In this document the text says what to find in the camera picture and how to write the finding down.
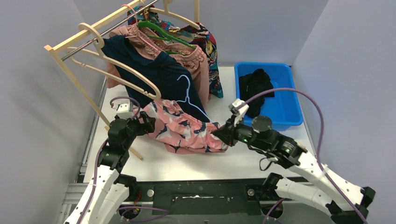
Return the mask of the pink shark print shorts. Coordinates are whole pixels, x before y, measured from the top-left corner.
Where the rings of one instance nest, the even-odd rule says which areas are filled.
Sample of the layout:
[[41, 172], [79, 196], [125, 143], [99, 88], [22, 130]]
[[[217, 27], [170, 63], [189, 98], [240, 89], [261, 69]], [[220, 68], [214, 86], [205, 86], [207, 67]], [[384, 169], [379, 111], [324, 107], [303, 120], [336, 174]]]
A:
[[182, 110], [174, 100], [155, 100], [144, 107], [155, 119], [155, 130], [148, 136], [162, 142], [175, 154], [224, 153], [228, 145], [212, 133], [219, 129], [215, 122], [203, 122]]

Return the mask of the black mesh shorts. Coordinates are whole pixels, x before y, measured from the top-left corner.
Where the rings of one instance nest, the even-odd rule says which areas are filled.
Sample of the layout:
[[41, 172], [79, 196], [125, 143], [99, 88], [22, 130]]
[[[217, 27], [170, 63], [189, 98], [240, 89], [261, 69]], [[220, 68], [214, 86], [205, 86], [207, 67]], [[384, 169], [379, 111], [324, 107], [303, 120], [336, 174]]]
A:
[[[243, 101], [247, 101], [260, 92], [274, 88], [270, 82], [269, 75], [264, 71], [264, 69], [256, 69], [253, 73], [239, 77], [239, 87], [240, 99]], [[259, 116], [261, 107], [265, 103], [265, 98], [273, 98], [274, 96], [275, 93], [271, 92], [249, 102], [249, 109], [246, 115], [250, 118]]]

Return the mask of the light blue wire hanger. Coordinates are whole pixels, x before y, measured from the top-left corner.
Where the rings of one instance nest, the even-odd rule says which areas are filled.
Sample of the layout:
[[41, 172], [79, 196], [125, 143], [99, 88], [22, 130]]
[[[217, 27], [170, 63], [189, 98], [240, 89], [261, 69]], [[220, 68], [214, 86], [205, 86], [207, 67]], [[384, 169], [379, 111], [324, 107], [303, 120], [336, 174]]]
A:
[[188, 78], [186, 75], [180, 75], [180, 76], [177, 78], [177, 81], [179, 81], [179, 80], [182, 79], [182, 78], [185, 78], [186, 81], [187, 81], [186, 96], [185, 96], [184, 100], [176, 100], [176, 102], [178, 102], [178, 103], [187, 103], [187, 104], [189, 104], [191, 107], [196, 108], [198, 111], [200, 111], [200, 112], [209, 120], [209, 122], [212, 123], [212, 120], [209, 118], [209, 116], [207, 115], [207, 113], [206, 113], [205, 111], [201, 110], [200, 107], [198, 107], [198, 106], [196, 106], [195, 104], [191, 103], [191, 101], [190, 101], [190, 87], [191, 87], [191, 82], [190, 82], [189, 78]]

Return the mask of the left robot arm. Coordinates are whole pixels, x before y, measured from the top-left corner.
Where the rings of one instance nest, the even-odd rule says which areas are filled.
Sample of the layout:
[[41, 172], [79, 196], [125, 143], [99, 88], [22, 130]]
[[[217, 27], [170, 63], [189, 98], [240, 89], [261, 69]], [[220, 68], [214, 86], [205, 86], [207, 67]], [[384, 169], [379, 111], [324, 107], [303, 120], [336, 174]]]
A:
[[132, 117], [119, 113], [110, 123], [107, 139], [99, 148], [94, 172], [66, 224], [107, 224], [126, 199], [138, 194], [136, 178], [121, 174], [129, 148], [138, 136], [152, 133], [155, 119], [141, 111]]

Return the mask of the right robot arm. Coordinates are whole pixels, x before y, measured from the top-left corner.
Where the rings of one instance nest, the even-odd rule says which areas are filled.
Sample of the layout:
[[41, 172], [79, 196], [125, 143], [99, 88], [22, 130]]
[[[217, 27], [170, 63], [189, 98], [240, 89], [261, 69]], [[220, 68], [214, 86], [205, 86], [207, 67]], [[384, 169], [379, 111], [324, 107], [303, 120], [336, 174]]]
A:
[[271, 163], [294, 172], [311, 185], [294, 182], [276, 173], [270, 173], [262, 185], [268, 199], [276, 197], [291, 199], [311, 206], [328, 215], [335, 224], [365, 224], [368, 206], [375, 191], [360, 187], [340, 177], [293, 138], [272, 128], [272, 121], [266, 116], [253, 119], [251, 126], [235, 124], [232, 116], [226, 124], [213, 132], [228, 146], [238, 141], [248, 149], [262, 154]]

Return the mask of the navy blue shorts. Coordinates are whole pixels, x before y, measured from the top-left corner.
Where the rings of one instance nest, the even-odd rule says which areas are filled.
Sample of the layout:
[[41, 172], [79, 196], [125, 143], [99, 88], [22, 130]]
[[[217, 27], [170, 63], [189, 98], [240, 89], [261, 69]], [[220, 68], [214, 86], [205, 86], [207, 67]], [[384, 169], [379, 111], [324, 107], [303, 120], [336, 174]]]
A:
[[[187, 81], [185, 78], [177, 81], [180, 75], [186, 75], [190, 82], [190, 101], [204, 110], [197, 89], [190, 72], [178, 63], [168, 53], [161, 52], [155, 59], [142, 57], [129, 40], [123, 35], [116, 35], [104, 40], [103, 53], [119, 61], [151, 81], [160, 91], [161, 98], [166, 100], [184, 100], [186, 96]], [[179, 103], [184, 112], [203, 122], [209, 120], [196, 108], [187, 103]]]

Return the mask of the dusty pink shorts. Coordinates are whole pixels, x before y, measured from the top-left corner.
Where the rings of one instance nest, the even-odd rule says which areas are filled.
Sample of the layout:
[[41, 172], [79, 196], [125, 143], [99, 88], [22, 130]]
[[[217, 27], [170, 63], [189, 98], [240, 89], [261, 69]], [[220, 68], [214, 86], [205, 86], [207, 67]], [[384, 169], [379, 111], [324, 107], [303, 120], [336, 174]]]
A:
[[175, 52], [170, 56], [190, 72], [201, 103], [204, 107], [207, 106], [210, 100], [209, 64], [206, 54], [199, 46], [193, 49], [181, 43], [167, 43], [160, 40], [154, 31], [138, 28], [136, 24], [117, 27], [110, 32], [109, 37], [116, 35], [128, 37], [129, 42], [137, 48], [137, 52], [146, 59], [155, 59], [166, 50]]

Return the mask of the green plastic hanger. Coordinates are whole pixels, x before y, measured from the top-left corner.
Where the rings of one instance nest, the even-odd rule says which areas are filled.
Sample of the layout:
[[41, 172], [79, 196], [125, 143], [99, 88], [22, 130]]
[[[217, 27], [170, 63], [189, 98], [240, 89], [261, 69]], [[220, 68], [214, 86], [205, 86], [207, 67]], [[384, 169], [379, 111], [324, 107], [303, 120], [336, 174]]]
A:
[[157, 32], [160, 35], [160, 36], [147, 35], [150, 38], [158, 39], [158, 40], [164, 40], [164, 41], [169, 41], [169, 42], [177, 42], [177, 43], [181, 43], [182, 45], [187, 46], [187, 47], [189, 47], [191, 49], [196, 49], [195, 46], [190, 45], [188, 42], [168, 34], [164, 29], [160, 28], [158, 25], [156, 25], [156, 24], [154, 24], [152, 22], [140, 21], [140, 22], [137, 22], [137, 27], [139, 29], [141, 29], [141, 28], [149, 28], [153, 32], [155, 31], [155, 32]]

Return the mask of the colourful comic print shorts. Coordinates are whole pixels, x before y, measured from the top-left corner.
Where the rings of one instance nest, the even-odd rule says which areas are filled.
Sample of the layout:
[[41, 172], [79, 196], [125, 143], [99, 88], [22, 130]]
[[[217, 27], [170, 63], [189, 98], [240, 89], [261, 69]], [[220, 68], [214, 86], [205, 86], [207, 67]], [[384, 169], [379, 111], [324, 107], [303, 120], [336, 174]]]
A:
[[[218, 98], [224, 97], [219, 77], [216, 40], [213, 34], [202, 23], [198, 22], [200, 29], [195, 29], [190, 25], [180, 28], [170, 21], [160, 19], [157, 13], [149, 11], [147, 11], [145, 15], [138, 15], [138, 21], [145, 20], [150, 20], [165, 31], [175, 34], [180, 39], [184, 39], [190, 44], [198, 45], [206, 54], [209, 65], [209, 93]], [[135, 24], [135, 18], [129, 19], [128, 24]]]

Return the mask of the beige hanger at back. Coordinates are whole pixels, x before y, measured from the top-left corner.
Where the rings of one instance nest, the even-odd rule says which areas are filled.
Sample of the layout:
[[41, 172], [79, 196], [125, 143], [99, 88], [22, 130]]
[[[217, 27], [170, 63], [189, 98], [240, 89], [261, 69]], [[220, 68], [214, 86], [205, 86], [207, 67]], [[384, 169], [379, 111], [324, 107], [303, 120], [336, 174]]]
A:
[[200, 20], [200, 0], [194, 0], [194, 20], [190, 20], [184, 16], [181, 16], [179, 14], [176, 14], [174, 12], [171, 12], [169, 9], [169, 4], [173, 0], [163, 0], [163, 9], [159, 9], [156, 7], [150, 7], [149, 11], [157, 14], [163, 14], [172, 18], [175, 18], [179, 21], [182, 21], [186, 23], [187, 25], [190, 25], [194, 27], [195, 29], [200, 29], [200, 25], [198, 25], [198, 22]]

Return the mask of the blue plastic bin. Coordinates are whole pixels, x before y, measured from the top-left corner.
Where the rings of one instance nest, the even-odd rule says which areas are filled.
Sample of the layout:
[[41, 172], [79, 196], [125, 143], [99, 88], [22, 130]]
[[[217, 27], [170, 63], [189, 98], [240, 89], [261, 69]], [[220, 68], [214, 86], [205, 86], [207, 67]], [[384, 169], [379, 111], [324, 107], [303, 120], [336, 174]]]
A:
[[[275, 88], [295, 88], [291, 68], [283, 63], [239, 62], [235, 65], [236, 97], [240, 98], [239, 77], [264, 69]], [[303, 123], [303, 116], [297, 94], [292, 91], [275, 91], [273, 98], [265, 98], [260, 115], [272, 121], [272, 128], [285, 131]], [[253, 118], [245, 115], [245, 125], [251, 126]]]

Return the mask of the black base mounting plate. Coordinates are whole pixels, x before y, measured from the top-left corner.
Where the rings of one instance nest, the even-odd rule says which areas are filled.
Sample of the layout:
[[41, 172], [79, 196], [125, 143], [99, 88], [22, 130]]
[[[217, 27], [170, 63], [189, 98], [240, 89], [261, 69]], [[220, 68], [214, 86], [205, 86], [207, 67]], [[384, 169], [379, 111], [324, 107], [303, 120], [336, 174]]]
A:
[[265, 190], [263, 178], [137, 182], [138, 191], [122, 205], [152, 205], [153, 215], [260, 215], [279, 200]]

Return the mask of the metal hanging rod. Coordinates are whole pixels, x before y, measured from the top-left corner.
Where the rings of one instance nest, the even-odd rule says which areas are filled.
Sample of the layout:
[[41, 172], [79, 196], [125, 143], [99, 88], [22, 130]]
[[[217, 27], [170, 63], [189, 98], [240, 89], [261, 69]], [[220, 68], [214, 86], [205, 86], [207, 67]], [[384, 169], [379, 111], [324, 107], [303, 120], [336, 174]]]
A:
[[[110, 33], [110, 31], [114, 30], [116, 27], [122, 25], [123, 23], [127, 22], [129, 20], [129, 18], [135, 16], [136, 14], [140, 14], [141, 12], [144, 11], [144, 9], [150, 7], [151, 5], [157, 3], [158, 0], [153, 0], [150, 3], [144, 3], [142, 2], [142, 4], [144, 4], [145, 6], [139, 10], [137, 10], [135, 13], [130, 14], [129, 16], [127, 16], [126, 18], [124, 18], [123, 20], [119, 21], [118, 23], [114, 24], [112, 27], [110, 27], [109, 29], [105, 30], [103, 33], [101, 33], [99, 36], [103, 37], [105, 35], [107, 35], [108, 33]], [[131, 9], [129, 8], [129, 5], [127, 4], [127, 6], [123, 6], [121, 7], [119, 10], [117, 10], [116, 12], [118, 14], [125, 14], [126, 12], [129, 12]], [[62, 61], [67, 60], [68, 58], [70, 58], [71, 56], [75, 55], [76, 53], [78, 53], [79, 51], [85, 49], [86, 47], [88, 47], [89, 45], [93, 44], [94, 42], [98, 42], [99, 38], [98, 37], [94, 37], [92, 39], [90, 39], [89, 41], [87, 41], [86, 43], [82, 44], [81, 46], [77, 47], [76, 49], [74, 49], [73, 51], [71, 51], [70, 53], [66, 54], [63, 58]]]

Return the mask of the aluminium table frame rail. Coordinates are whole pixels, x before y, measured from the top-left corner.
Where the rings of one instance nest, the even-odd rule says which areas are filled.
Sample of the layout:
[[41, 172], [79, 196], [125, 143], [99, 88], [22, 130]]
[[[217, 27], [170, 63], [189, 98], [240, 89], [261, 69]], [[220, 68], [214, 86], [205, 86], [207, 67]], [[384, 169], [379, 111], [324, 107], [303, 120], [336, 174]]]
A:
[[92, 150], [92, 145], [93, 145], [93, 140], [96, 135], [97, 131], [97, 126], [101, 118], [96, 114], [93, 118], [93, 120], [89, 123], [90, 124], [90, 134], [87, 140], [87, 143], [84, 148], [84, 156], [81, 159], [77, 173], [75, 175], [75, 178], [69, 182], [67, 191], [65, 193], [64, 200], [62, 202], [62, 207], [60, 209], [60, 212], [58, 214], [58, 219], [57, 219], [57, 224], [63, 224], [66, 220], [66, 218], [71, 214], [71, 209], [74, 208], [74, 205], [78, 203], [78, 200], [74, 202], [74, 200], [71, 199], [72, 193], [69, 192], [69, 188], [75, 188], [75, 185], [82, 185], [84, 183], [84, 177], [86, 174], [86, 170], [88, 167], [88, 162], [90, 159], [91, 155], [91, 150]]

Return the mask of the wooden clothes rack frame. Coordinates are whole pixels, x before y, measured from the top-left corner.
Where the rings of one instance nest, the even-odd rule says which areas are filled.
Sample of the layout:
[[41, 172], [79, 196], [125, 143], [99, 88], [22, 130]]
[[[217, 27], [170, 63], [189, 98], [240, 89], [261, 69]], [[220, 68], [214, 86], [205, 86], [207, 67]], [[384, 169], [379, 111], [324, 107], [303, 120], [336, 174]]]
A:
[[[139, 4], [142, 4], [142, 2], [145, 3], [145, 0], [134, 0], [127, 4], [130, 5], [131, 7], [135, 7]], [[99, 21], [95, 22], [92, 25], [83, 23], [83, 25], [86, 25], [86, 26], [82, 26], [83, 29], [81, 31], [79, 31], [77, 34], [73, 35], [72, 37], [66, 39], [65, 41], [59, 43], [58, 45], [56, 45], [54, 47], [51, 47], [50, 45], [44, 46], [44, 48], [53, 57], [53, 59], [58, 64], [58, 66], [61, 68], [61, 70], [65, 73], [65, 75], [70, 79], [70, 81], [75, 85], [75, 87], [83, 94], [83, 96], [89, 102], [89, 104], [94, 109], [96, 114], [104, 121], [104, 123], [106, 124], [105, 128], [107, 128], [107, 130], [110, 126], [109, 120], [102, 113], [98, 104], [93, 101], [91, 96], [88, 94], [86, 89], [82, 86], [82, 84], [76, 78], [76, 76], [73, 74], [73, 72], [70, 70], [70, 68], [66, 65], [65, 61], [62, 61], [62, 58], [60, 57], [59, 53], [66, 51], [69, 47], [73, 47], [73, 44], [83, 40], [85, 37], [88, 37], [92, 33], [91, 31], [96, 32], [96, 33], [94, 32], [93, 38], [98, 37], [99, 38], [98, 43], [102, 43], [103, 38], [99, 36], [100, 34], [97, 33], [97, 29], [107, 26], [108, 24], [110, 24], [111, 22], [113, 22], [114, 20], [116, 20], [117, 18], [122, 16], [121, 14], [118, 14], [116, 11], [112, 12], [111, 14], [100, 19]]]

